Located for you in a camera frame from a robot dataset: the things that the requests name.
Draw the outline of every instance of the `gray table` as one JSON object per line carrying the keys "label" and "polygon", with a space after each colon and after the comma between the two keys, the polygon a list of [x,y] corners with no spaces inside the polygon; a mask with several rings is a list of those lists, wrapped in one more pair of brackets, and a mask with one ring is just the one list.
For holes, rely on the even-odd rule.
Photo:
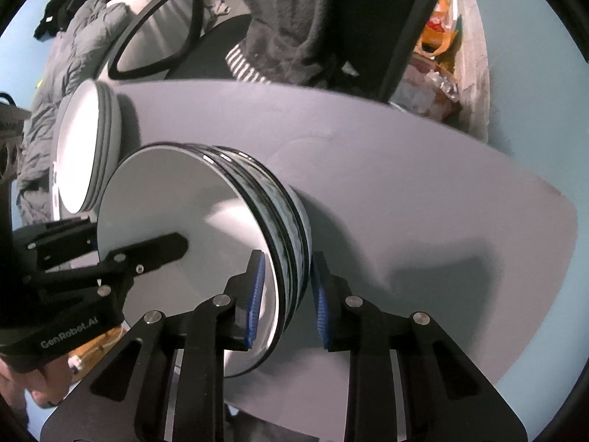
{"label": "gray table", "polygon": [[[300,194],[313,248],[352,291],[384,311],[430,313],[492,382],[522,353],[564,279],[572,204],[444,126],[279,85],[151,82],[116,92],[124,154],[166,140],[251,153]],[[348,357],[322,350],[310,292],[272,356],[226,381],[232,405],[334,441],[347,393]]]}

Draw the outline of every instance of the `stack of plates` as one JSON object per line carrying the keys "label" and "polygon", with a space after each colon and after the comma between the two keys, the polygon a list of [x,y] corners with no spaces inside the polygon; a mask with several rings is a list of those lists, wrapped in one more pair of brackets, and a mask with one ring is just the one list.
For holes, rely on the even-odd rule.
{"label": "stack of plates", "polygon": [[248,352],[227,351],[225,375],[261,364],[298,307],[308,280],[311,234],[294,192],[243,152],[203,145],[155,144],[114,172],[98,214],[98,253],[178,232],[186,255],[138,276],[123,312],[135,324],[158,309],[192,311],[243,273],[251,251],[266,255],[257,339]]}
{"label": "stack of plates", "polygon": [[69,213],[93,210],[119,162],[121,110],[116,95],[104,83],[83,82],[60,106],[57,127],[51,175],[54,217],[60,198]]}

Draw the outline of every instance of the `metal screw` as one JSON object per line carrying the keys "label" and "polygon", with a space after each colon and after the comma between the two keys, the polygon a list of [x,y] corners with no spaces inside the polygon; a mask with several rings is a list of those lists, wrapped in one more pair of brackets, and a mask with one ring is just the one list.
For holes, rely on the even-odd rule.
{"label": "metal screw", "polygon": [[346,304],[351,308],[359,308],[362,304],[364,304],[364,301],[361,297],[358,296],[348,296],[346,297]]}
{"label": "metal screw", "polygon": [[110,291],[111,291],[110,286],[104,285],[104,286],[100,286],[98,288],[97,292],[101,298],[104,298],[110,294]]}
{"label": "metal screw", "polygon": [[217,294],[213,298],[213,304],[215,304],[217,307],[226,306],[230,302],[231,298],[226,294]]}
{"label": "metal screw", "polygon": [[416,321],[417,324],[426,326],[429,324],[429,321],[431,319],[425,312],[416,312],[415,314],[413,314],[413,320]]}
{"label": "metal screw", "polygon": [[143,316],[143,320],[148,324],[155,324],[161,319],[160,311],[149,311]]}

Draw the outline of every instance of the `chair seat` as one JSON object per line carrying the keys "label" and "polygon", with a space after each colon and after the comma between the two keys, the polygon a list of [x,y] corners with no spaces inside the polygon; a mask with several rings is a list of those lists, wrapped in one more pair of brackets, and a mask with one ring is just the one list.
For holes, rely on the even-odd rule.
{"label": "chair seat", "polygon": [[170,69],[166,79],[233,79],[225,56],[246,37],[250,22],[251,15],[242,14],[217,25]]}

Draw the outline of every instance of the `black and white striped fabric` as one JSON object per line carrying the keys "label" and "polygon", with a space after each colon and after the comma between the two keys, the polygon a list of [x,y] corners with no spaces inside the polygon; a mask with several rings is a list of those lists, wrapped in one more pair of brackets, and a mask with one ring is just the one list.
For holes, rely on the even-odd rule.
{"label": "black and white striped fabric", "polygon": [[226,55],[225,61],[231,70],[231,73],[237,81],[249,81],[251,83],[265,83],[269,84],[270,80],[255,69],[251,64],[246,61],[246,57],[243,56],[239,44],[233,47],[231,51]]}

